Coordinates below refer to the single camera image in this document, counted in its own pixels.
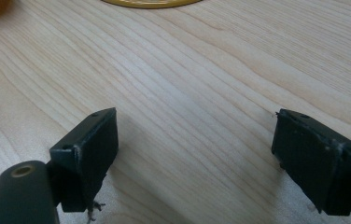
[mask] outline wooden table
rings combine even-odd
[[[282,107],[351,139],[351,0],[15,0],[0,18],[0,174],[48,161],[109,107],[119,155],[96,223],[351,223],[320,215],[270,150]]]

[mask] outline wood grain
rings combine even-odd
[[[320,215],[270,152],[282,107],[351,139],[351,0],[14,1],[0,18],[0,174],[48,161],[114,106],[97,223],[351,223]]]

